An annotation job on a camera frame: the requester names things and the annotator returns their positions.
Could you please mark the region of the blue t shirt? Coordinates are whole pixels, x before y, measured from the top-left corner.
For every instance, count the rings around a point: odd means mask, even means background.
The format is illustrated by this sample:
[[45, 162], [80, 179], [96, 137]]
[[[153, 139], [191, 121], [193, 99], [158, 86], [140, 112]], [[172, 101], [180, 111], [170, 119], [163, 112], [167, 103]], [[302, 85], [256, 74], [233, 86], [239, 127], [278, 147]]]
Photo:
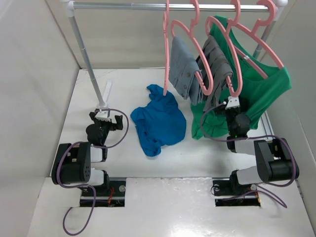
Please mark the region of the blue t shirt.
[[172, 93], [168, 91], [163, 95], [163, 88], [156, 84], [148, 85], [147, 90], [151, 101], [145, 107], [134, 109], [130, 117], [143, 152], [148, 157], [155, 157], [163, 146], [184, 140], [187, 121]]

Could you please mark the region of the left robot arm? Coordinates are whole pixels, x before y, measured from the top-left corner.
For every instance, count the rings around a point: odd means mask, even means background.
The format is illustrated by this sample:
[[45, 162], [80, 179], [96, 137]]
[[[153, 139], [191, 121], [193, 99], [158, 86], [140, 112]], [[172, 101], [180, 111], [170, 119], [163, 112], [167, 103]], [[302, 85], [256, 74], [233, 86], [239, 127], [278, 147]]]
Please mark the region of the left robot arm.
[[92, 168], [92, 164], [105, 162], [108, 150], [119, 144], [106, 145], [105, 142], [111, 131], [123, 130], [123, 118], [127, 116], [121, 112], [115, 115], [114, 122], [110, 118], [97, 117], [98, 113], [111, 111], [119, 112], [116, 109], [105, 109], [89, 113], [93, 123], [85, 129], [87, 141], [59, 144], [51, 170], [51, 179], [55, 185], [81, 190], [93, 187], [100, 196], [110, 191], [109, 175], [104, 170]]

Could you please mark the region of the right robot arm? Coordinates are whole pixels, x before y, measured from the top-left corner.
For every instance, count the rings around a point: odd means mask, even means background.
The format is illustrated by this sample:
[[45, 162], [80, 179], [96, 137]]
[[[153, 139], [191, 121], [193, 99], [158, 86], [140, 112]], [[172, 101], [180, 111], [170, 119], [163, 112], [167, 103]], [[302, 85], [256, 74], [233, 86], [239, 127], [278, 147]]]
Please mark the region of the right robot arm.
[[233, 153], [254, 155], [256, 161], [255, 166], [232, 171], [228, 182], [230, 192], [238, 195], [255, 184], [294, 182], [300, 170], [287, 140], [273, 135], [248, 137], [250, 117], [242, 111], [245, 104], [238, 97], [230, 96], [219, 105], [228, 125], [229, 136], [225, 140], [228, 149]]

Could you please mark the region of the green t shirt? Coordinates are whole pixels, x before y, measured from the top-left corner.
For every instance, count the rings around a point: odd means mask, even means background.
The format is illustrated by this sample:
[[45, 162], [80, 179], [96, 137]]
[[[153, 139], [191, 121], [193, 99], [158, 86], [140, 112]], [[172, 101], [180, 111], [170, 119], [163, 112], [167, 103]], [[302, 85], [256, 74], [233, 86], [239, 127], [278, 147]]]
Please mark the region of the green t shirt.
[[[236, 69], [227, 42], [224, 39], [222, 32], [215, 24], [213, 24], [210, 34], [215, 37], [233, 70], [234, 75], [231, 77], [231, 80], [235, 89], [235, 87], [237, 87], [237, 77], [235, 76]], [[264, 65], [257, 61], [239, 44], [233, 31], [230, 31], [229, 35], [232, 43], [245, 53], [246, 56], [249, 56], [249, 58], [268, 75], [268, 78], [264, 79], [252, 66], [250, 66], [249, 63], [246, 62], [245, 59], [238, 56], [243, 79], [243, 87], [240, 96], [248, 100], [248, 108], [246, 109], [245, 114], [251, 119], [250, 129], [257, 129], [260, 117], [266, 109], [279, 96], [292, 88], [290, 75], [285, 67], [280, 70], [278, 67]], [[192, 123], [192, 138], [197, 140], [204, 136], [200, 128], [200, 119], [203, 114], [202, 109], [204, 108], [204, 105], [204, 102], [196, 106], [191, 105], [191, 110], [194, 116]], [[225, 115], [217, 114], [215, 111], [209, 112], [204, 117], [202, 125], [204, 131], [210, 137], [217, 138], [228, 134]]]

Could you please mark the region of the pink hanger with green shirt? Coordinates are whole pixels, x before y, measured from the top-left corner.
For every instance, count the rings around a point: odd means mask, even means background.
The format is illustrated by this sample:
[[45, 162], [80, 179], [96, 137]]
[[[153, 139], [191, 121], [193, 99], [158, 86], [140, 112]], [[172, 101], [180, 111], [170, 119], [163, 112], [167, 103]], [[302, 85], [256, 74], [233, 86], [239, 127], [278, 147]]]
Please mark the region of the pink hanger with green shirt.
[[[244, 25], [240, 24], [239, 22], [234, 26], [237, 27], [239, 30], [241, 30], [242, 32], [246, 33], [249, 37], [251, 37], [253, 40], [255, 40], [273, 59], [273, 61], [276, 63], [276, 65], [278, 66], [279, 69], [282, 69], [284, 67], [284, 64], [281, 62], [281, 60], [279, 59], [279, 57], [275, 54], [275, 52], [261, 39], [257, 36], [257, 31], [259, 29], [259, 27], [261, 26], [267, 26], [270, 23], [272, 23], [275, 14], [276, 14], [276, 6], [275, 4], [271, 1], [271, 0], [259, 0], [257, 2], [257, 5], [265, 5], [268, 8], [268, 12], [269, 12], [269, 17], [267, 20], [261, 20], [261, 19], [257, 19], [254, 27], [252, 28], [252, 30], [249, 30], [247, 27], [245, 27]], [[241, 55], [241, 56], [245, 56], [244, 53], [242, 53], [241, 50], [236, 49], [237, 55]]]

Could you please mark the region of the pink hanger with grey pants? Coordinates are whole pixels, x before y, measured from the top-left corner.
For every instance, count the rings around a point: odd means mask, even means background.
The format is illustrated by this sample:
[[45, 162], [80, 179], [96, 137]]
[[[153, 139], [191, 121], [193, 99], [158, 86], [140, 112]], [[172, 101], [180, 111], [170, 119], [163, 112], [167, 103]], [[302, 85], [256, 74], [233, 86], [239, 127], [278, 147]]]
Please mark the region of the pink hanger with grey pants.
[[230, 95], [232, 97], [239, 97], [241, 91], [242, 91], [242, 86], [243, 86], [243, 81], [242, 81], [242, 74], [241, 74], [241, 69], [240, 69], [240, 64], [239, 64], [239, 60], [238, 60], [238, 56], [237, 56], [237, 52], [235, 49], [235, 46], [233, 44], [233, 42], [231, 41], [231, 38], [229, 36], [230, 30], [232, 28], [232, 26], [235, 26], [240, 19], [240, 13], [241, 13], [241, 7], [240, 7], [240, 1], [238, 0], [232, 0], [231, 4], [233, 4], [235, 6], [235, 12], [236, 12], [236, 16], [234, 19], [228, 19], [228, 25], [226, 28], [224, 28], [224, 26], [222, 25], [222, 23], [215, 17], [213, 16], [209, 16], [206, 19], [206, 23], [205, 23], [205, 32], [207, 34], [209, 34], [209, 30], [208, 28], [212, 28], [212, 25], [215, 24], [220, 31], [222, 32], [222, 35], [224, 36], [227, 45], [231, 51], [232, 57], [233, 57], [233, 61], [235, 64], [235, 68], [236, 68], [236, 75], [237, 75], [237, 81], [238, 81], [238, 87], [236, 90], [234, 90], [233, 88], [233, 84], [232, 84], [232, 80], [230, 79], [230, 77], [226, 78], [227, 81], [227, 86], [229, 88], [230, 91]]

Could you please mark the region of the pink hanger with jeans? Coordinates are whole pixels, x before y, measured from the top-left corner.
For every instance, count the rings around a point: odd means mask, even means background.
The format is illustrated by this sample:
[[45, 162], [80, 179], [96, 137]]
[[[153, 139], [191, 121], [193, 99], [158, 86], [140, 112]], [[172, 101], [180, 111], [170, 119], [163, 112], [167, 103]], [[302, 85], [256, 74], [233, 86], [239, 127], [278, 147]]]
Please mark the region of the pink hanger with jeans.
[[178, 20], [173, 20], [171, 22], [171, 34], [172, 37], [175, 37], [175, 33], [174, 33], [174, 26], [177, 25], [179, 26], [181, 29], [184, 30], [184, 32], [187, 34], [187, 36], [190, 38], [190, 40], [192, 41], [192, 43], [194, 44], [196, 50], [198, 51], [198, 54], [203, 62], [206, 74], [207, 74], [207, 78], [208, 78], [208, 82], [209, 85], [208, 87], [205, 86], [202, 77], [199, 75], [199, 73], [196, 73], [196, 77], [197, 80], [201, 86], [201, 89], [204, 93], [204, 95], [210, 95], [211, 92], [213, 91], [213, 76], [208, 64], [208, 61], [204, 55], [204, 52], [202, 50], [202, 48], [200, 47], [198, 41], [196, 40], [196, 38], [194, 37], [194, 27], [199, 23], [200, 20], [200, 9], [199, 9], [199, 3], [197, 0], [190, 0], [190, 4], [194, 7], [194, 11], [195, 11], [195, 17], [193, 19], [191, 19], [191, 23], [190, 23], [190, 28], [188, 28], [185, 24], [183, 24], [181, 21]]

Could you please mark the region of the folded grey pants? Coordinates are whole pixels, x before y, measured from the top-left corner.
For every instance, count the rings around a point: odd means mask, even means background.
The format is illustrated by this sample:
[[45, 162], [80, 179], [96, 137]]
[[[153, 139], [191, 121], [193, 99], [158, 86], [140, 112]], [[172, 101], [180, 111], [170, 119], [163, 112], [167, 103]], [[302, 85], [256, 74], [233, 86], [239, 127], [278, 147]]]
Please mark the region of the folded grey pants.
[[203, 101], [205, 102], [203, 111], [205, 112], [213, 106], [219, 105], [221, 93], [227, 88], [226, 78], [232, 78], [234, 73], [225, 54], [213, 36], [208, 37], [202, 51], [213, 76], [213, 91], [210, 95], [203, 96]]

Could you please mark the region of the folded blue jeans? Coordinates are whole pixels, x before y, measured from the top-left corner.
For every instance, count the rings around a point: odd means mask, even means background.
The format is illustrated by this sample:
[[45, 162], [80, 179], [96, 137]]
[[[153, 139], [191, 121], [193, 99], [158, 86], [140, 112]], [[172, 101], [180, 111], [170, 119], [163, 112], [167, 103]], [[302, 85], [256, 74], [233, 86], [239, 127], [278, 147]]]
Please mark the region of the folded blue jeans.
[[183, 99], [190, 99], [194, 106], [202, 102], [203, 92], [196, 77], [201, 73], [187, 45], [180, 37], [172, 40], [169, 81]]

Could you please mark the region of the white clothes rack frame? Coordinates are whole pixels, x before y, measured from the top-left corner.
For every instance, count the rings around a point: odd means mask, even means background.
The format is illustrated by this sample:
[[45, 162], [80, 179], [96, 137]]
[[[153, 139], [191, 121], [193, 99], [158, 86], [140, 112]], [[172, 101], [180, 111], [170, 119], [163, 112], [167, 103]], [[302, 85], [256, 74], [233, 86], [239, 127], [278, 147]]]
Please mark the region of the white clothes rack frame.
[[[88, 70], [92, 85], [94, 87], [96, 96], [99, 101], [99, 107], [106, 106], [106, 102], [101, 95], [98, 83], [96, 81], [96, 77], [93, 72], [93, 68], [91, 66], [88, 53], [86, 51], [85, 45], [83, 43], [83, 39], [81, 37], [74, 11], [76, 9], [131, 9], [131, 10], [162, 10], [165, 12], [166, 3], [88, 3], [88, 2], [75, 2], [73, 0], [63, 0], [62, 2], [64, 11], [71, 23], [73, 32], [75, 34], [77, 43], [79, 45], [85, 66]], [[269, 35], [271, 28], [273, 27], [274, 23], [279, 19], [281, 16], [284, 8], [287, 6], [288, 2], [286, 0], [277, 0], [273, 2], [276, 6], [276, 14], [272, 21], [267, 26], [259, 27], [257, 31], [257, 36], [261, 38], [264, 42], [266, 42], [266, 37]], [[233, 4], [199, 4], [199, 9], [201, 11], [233, 11], [235, 12], [235, 6]], [[180, 11], [194, 11], [194, 7], [189, 4], [171, 4], [169, 3], [169, 12], [172, 10], [180, 10]], [[243, 6], [241, 5], [241, 12], [243, 11], [266, 11], [268, 12], [268, 8], [265, 5], [254, 5], [254, 6]], [[171, 21], [169, 21], [168, 25], [168, 34], [171, 34]]]

